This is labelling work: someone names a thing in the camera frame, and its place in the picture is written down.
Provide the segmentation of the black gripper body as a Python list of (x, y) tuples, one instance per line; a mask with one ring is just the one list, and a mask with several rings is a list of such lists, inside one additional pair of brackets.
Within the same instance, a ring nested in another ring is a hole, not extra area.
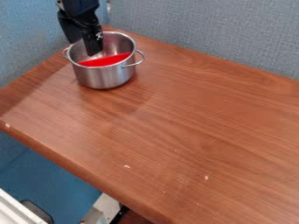
[(57, 19), (64, 27), (89, 27), (98, 23), (98, 0), (56, 0)]

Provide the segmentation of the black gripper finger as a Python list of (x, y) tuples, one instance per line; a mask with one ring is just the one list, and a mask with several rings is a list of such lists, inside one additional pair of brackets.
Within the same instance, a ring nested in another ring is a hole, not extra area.
[(60, 28), (65, 35), (66, 40), (73, 44), (81, 39), (81, 28), (78, 26), (78, 21), (81, 20), (81, 15), (70, 16), (64, 11), (57, 12), (57, 19), (60, 22)]
[(96, 25), (81, 31), (82, 42), (88, 56), (102, 51), (102, 30), (101, 26)]

